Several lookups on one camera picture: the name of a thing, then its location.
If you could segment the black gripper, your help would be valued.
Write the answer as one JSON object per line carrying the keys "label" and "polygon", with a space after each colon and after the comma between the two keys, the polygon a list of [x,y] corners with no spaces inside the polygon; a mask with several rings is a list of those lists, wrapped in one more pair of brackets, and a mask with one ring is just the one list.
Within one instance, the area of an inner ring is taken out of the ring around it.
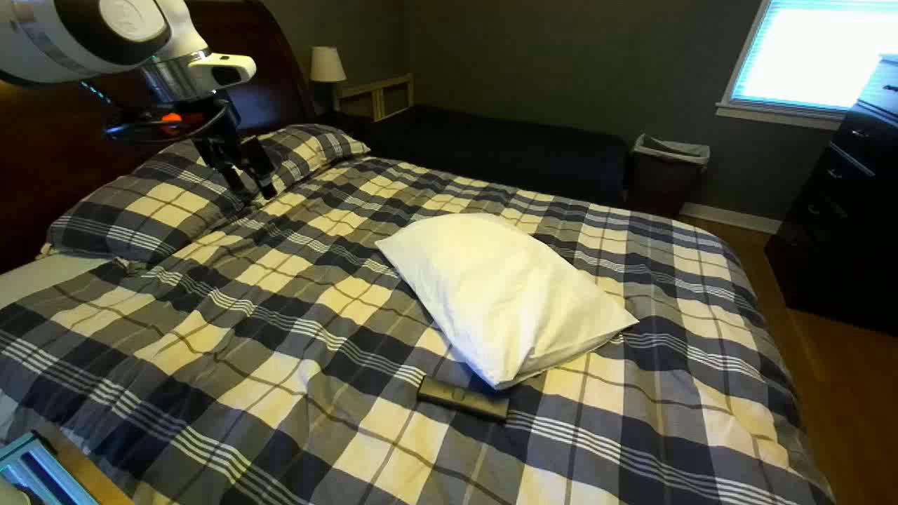
{"label": "black gripper", "polygon": [[191,132],[191,139],[201,159],[216,167],[226,187],[245,201],[253,198],[242,181],[242,170],[250,174],[260,197],[271,197],[275,164],[259,138],[245,138],[236,127],[236,108],[226,94],[214,94],[191,103],[201,114],[201,122]]}

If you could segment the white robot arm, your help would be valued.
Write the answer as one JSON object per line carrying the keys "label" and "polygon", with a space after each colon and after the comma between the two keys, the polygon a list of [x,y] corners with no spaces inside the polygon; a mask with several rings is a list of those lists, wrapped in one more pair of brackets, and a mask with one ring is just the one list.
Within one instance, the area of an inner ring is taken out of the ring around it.
{"label": "white robot arm", "polygon": [[254,77],[246,52],[216,52],[186,0],[0,0],[0,75],[20,86],[79,82],[107,106],[96,75],[138,69],[155,106],[121,108],[107,138],[191,139],[226,187],[250,197],[246,174],[271,197],[271,162],[245,139],[229,89]]}

